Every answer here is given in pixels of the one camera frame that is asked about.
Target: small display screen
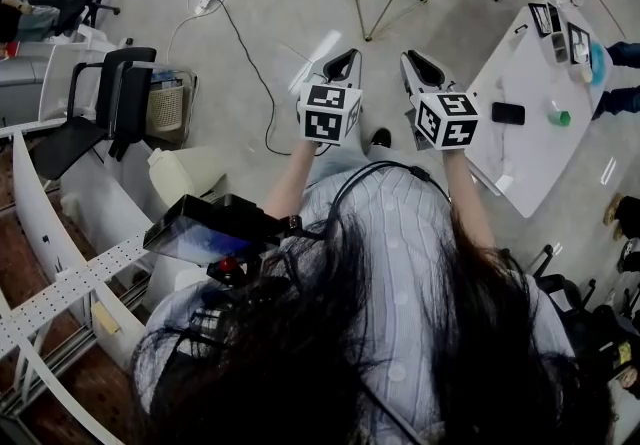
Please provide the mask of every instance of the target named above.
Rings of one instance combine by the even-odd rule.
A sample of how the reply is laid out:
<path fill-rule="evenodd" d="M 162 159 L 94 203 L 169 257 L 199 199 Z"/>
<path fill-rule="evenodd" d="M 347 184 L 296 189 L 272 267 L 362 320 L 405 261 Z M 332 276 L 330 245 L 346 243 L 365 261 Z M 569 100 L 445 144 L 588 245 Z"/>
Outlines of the small display screen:
<path fill-rule="evenodd" d="M 194 264 L 207 265 L 236 256 L 251 242 L 211 230 L 187 216 L 178 216 L 154 241 L 153 251 Z"/>

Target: electrical cord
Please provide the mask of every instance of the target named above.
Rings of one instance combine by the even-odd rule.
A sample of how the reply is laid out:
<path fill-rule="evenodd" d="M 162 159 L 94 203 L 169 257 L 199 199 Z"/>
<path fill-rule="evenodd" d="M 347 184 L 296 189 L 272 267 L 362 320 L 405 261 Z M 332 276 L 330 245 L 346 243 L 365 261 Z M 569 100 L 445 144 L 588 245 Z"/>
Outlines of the electrical cord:
<path fill-rule="evenodd" d="M 411 173 L 414 177 L 418 178 L 419 180 L 422 180 L 427 184 L 433 185 L 440 192 L 440 194 L 444 196 L 445 200 L 447 200 L 447 203 L 451 205 L 451 198 L 449 198 L 447 193 L 444 192 L 440 184 L 438 184 L 435 180 L 433 180 L 433 178 L 431 178 L 431 175 L 421 167 L 407 166 L 406 164 L 402 164 L 400 162 L 395 162 L 395 161 L 376 161 L 360 168 L 358 171 L 356 171 L 353 175 L 351 175 L 347 179 L 347 181 L 342 185 L 342 187 L 340 187 L 340 189 L 338 189 L 338 192 L 333 198 L 333 202 L 331 202 L 331 207 L 329 209 L 329 216 L 327 217 L 327 221 L 332 222 L 335 220 L 335 218 L 338 215 L 338 211 L 340 210 L 340 204 L 342 203 L 344 198 L 349 194 L 349 192 L 358 183 L 360 183 L 362 180 L 367 178 L 369 175 L 375 173 L 376 171 L 379 171 L 384 168 L 390 168 L 390 167 L 406 169 L 407 171 L 409 171 L 409 173 Z"/>
<path fill-rule="evenodd" d="M 249 64 L 253 67 L 253 70 L 256 72 L 256 75 L 258 76 L 258 79 L 260 80 L 260 82 L 262 83 L 262 86 L 264 87 L 265 91 L 267 92 L 267 95 L 269 95 L 269 100 L 271 101 L 271 116 L 269 118 L 269 125 L 267 125 L 267 130 L 264 133 L 264 146 L 271 153 L 275 153 L 276 155 L 281 155 L 281 156 L 284 156 L 284 157 L 288 157 L 288 156 L 291 155 L 290 153 L 280 152 L 278 150 L 274 150 L 273 148 L 271 148 L 271 146 L 269 146 L 269 132 L 271 131 L 271 128 L 273 127 L 273 122 L 275 121 L 275 116 L 276 116 L 276 101 L 273 98 L 273 94 L 271 93 L 271 90 L 269 89 L 269 86 L 267 86 L 267 83 L 262 78 L 262 74 L 260 73 L 260 70 L 256 66 L 256 64 L 253 61 L 253 59 L 251 58 L 251 54 L 249 54 L 249 50 L 247 49 L 247 46 L 245 45 L 245 43 L 244 43 L 244 41 L 242 39 L 242 35 L 240 34 L 240 31 L 238 31 L 238 27 L 236 26 L 235 22 L 233 21 L 233 18 L 231 18 L 231 14 L 229 13 L 229 10 L 227 9 L 227 7 L 224 5 L 224 2 L 221 1 L 221 0 L 214 0 L 214 1 L 217 1 L 220 4 L 220 6 L 224 10 L 225 14 L 227 15 L 227 18 L 229 19 L 229 23 L 231 24 L 231 27 L 233 27 L 233 30 L 236 33 L 236 37 L 238 38 L 238 42 L 242 46 L 242 50 L 244 50 L 245 56 L 247 58 L 247 61 L 249 61 Z M 329 148 L 331 148 L 331 145 L 327 145 L 327 147 L 322 152 L 317 153 L 315 156 L 316 157 L 320 157 L 321 155 L 324 155 L 327 152 L 327 150 L 329 150 Z"/>
<path fill-rule="evenodd" d="M 276 103 L 275 103 L 275 99 L 273 98 L 273 94 L 271 93 L 271 90 L 269 89 L 269 86 L 267 86 L 266 82 L 262 78 L 262 74 L 260 73 L 260 70 L 258 69 L 256 64 L 253 62 L 253 59 L 251 58 L 251 55 L 249 54 L 249 51 L 248 51 L 246 45 L 244 44 L 244 41 L 242 40 L 242 36 L 240 35 L 240 31 L 238 31 L 238 28 L 236 27 L 236 24 L 233 21 L 233 18 L 231 18 L 231 15 L 229 14 L 229 10 L 227 10 L 226 6 L 224 5 L 224 1 L 225 0 L 214 0 L 214 1 L 218 2 L 218 4 L 219 4 L 218 7 L 214 8 L 212 10 L 209 10 L 206 13 L 202 13 L 200 15 L 193 15 L 191 17 L 188 17 L 188 18 L 184 19 L 182 22 L 180 22 L 178 24 L 178 26 L 175 28 L 175 30 L 173 31 L 173 34 L 171 35 L 171 39 L 169 41 L 169 46 L 167 47 L 167 54 L 166 54 L 167 64 L 169 64 L 169 54 L 171 52 L 171 47 L 173 47 L 173 42 L 174 42 L 176 34 L 180 30 L 180 28 L 184 24 L 186 24 L 187 22 L 190 22 L 191 20 L 196 20 L 198 18 L 204 18 L 206 16 L 212 15 L 213 13 L 218 11 L 218 9 L 220 7 L 222 7 L 222 9 L 224 9 L 224 12 L 227 15 L 227 18 L 229 19 L 229 22 L 231 23 L 231 26 L 233 27 L 234 31 L 236 32 L 236 36 L 238 38 L 238 41 L 240 42 L 240 45 L 242 46 L 242 49 L 244 50 L 244 53 L 245 53 L 245 55 L 247 57 L 247 60 L 249 61 L 249 63 L 253 67 L 254 71 L 256 72 L 256 75 L 258 76 L 258 79 L 260 79 L 260 82 L 264 86 L 264 89 L 266 90 L 267 94 L 269 95 L 269 100 L 271 101 L 271 116 L 269 118 L 269 124 L 267 125 L 267 130 L 265 131 L 265 134 L 264 134 L 265 147 L 271 153 L 274 153 L 276 155 L 281 155 L 283 157 L 289 157 L 291 155 L 291 153 L 280 152 L 278 150 L 275 150 L 275 149 L 271 148 L 271 146 L 269 145 L 269 133 L 271 132 L 271 128 L 273 127 L 273 123 L 275 121 L 275 115 L 276 115 Z M 187 0 L 187 9 L 189 9 L 189 0 Z M 315 156 L 316 157 L 320 157 L 320 156 L 324 155 L 325 153 L 327 153 L 327 150 L 329 150 L 329 148 L 331 148 L 331 145 L 327 145 L 327 147 L 322 152 L 317 153 Z"/>

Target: white perforated shelf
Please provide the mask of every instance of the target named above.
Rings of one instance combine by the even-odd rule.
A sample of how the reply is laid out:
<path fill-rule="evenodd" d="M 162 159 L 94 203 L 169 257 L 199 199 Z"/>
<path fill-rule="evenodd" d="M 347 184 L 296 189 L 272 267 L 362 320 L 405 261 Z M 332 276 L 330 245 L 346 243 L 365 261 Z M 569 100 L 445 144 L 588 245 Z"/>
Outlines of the white perforated shelf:
<path fill-rule="evenodd" d="M 144 234 L 136 235 L 89 261 L 84 267 L 70 269 L 64 279 L 49 285 L 12 310 L 7 318 L 1 319 L 0 359 L 11 352 L 20 337 L 33 335 L 45 323 L 91 292 L 99 282 L 109 280 L 147 255 L 148 252 L 142 249 L 143 237 Z"/>

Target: smartphone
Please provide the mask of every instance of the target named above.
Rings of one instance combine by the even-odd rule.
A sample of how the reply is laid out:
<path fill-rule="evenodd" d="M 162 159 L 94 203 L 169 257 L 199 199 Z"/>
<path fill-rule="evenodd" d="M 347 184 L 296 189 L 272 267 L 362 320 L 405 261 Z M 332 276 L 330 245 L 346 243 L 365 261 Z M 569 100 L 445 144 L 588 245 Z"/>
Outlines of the smartphone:
<path fill-rule="evenodd" d="M 524 125 L 524 107 L 504 102 L 494 102 L 491 108 L 491 119 L 497 123 Z"/>

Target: shoe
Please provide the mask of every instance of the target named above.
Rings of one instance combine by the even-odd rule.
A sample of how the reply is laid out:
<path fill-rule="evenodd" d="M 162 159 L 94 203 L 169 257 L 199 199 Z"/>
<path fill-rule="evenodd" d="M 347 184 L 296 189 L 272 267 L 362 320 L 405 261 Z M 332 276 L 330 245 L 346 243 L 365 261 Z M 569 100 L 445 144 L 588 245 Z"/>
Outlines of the shoe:
<path fill-rule="evenodd" d="M 595 112 L 593 113 L 591 121 L 596 121 L 598 118 L 600 118 L 600 116 L 602 116 L 603 113 L 604 113 L 604 107 L 602 107 L 602 102 L 600 102 L 598 104 L 598 107 L 596 107 Z"/>
<path fill-rule="evenodd" d="M 627 242 L 624 243 L 624 246 L 622 246 L 622 251 L 620 252 L 620 258 L 618 259 L 618 263 L 616 264 L 616 269 L 618 270 L 619 273 L 624 272 L 624 261 L 629 256 L 629 253 L 633 251 L 633 248 L 635 248 L 637 242 L 638 242 L 637 239 L 629 239 Z"/>
<path fill-rule="evenodd" d="M 613 232 L 613 240 L 619 241 L 623 237 L 624 237 L 624 232 L 622 231 L 622 226 L 620 226 L 620 223 L 618 223 L 618 226 L 616 226 L 616 229 Z"/>
<path fill-rule="evenodd" d="M 624 196 L 620 193 L 616 193 L 613 195 L 611 203 L 609 203 L 607 210 L 604 211 L 604 219 L 602 220 L 602 222 L 605 224 L 605 226 L 609 226 L 616 220 L 616 212 L 618 212 L 618 206 L 620 205 L 620 202 L 623 198 Z"/>
<path fill-rule="evenodd" d="M 391 132 L 385 128 L 376 130 L 376 133 L 371 138 L 371 146 L 373 145 L 391 148 Z"/>

